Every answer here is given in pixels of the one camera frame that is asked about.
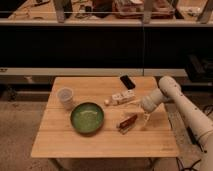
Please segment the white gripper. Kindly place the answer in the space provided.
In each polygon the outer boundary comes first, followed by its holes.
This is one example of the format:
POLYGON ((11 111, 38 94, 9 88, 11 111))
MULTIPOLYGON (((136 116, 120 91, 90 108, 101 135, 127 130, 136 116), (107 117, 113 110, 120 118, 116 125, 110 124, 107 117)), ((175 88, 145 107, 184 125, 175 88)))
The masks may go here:
POLYGON ((161 92, 159 88, 153 90, 148 95, 144 96, 141 99, 141 103, 139 101, 129 102, 125 104, 128 106, 142 107, 145 111, 143 115, 143 124, 140 130, 144 130, 146 125, 150 119, 150 113, 153 112, 161 103, 167 101, 168 98, 161 92))

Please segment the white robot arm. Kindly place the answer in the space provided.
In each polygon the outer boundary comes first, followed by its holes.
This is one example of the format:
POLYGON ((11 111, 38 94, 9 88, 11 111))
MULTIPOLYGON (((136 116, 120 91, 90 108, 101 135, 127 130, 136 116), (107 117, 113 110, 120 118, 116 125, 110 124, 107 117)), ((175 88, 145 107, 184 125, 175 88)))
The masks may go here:
POLYGON ((158 87, 143 96, 138 103, 146 113, 152 113, 161 103, 171 99, 191 128, 203 149, 199 171, 213 171, 213 121, 182 92, 180 85, 170 76, 161 77, 158 87))

